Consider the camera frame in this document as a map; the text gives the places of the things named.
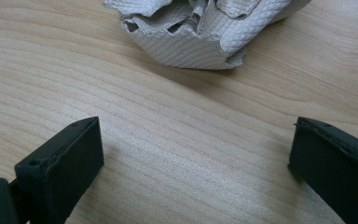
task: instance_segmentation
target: wooden table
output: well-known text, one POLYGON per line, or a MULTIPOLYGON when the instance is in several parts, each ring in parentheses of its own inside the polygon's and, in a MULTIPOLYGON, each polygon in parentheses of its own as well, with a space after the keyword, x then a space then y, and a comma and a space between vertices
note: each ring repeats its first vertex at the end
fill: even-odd
POLYGON ((299 116, 358 137, 358 2, 314 0, 248 50, 171 68, 102 0, 0 0, 0 176, 99 116, 105 166, 67 223, 342 223, 286 165, 299 116))

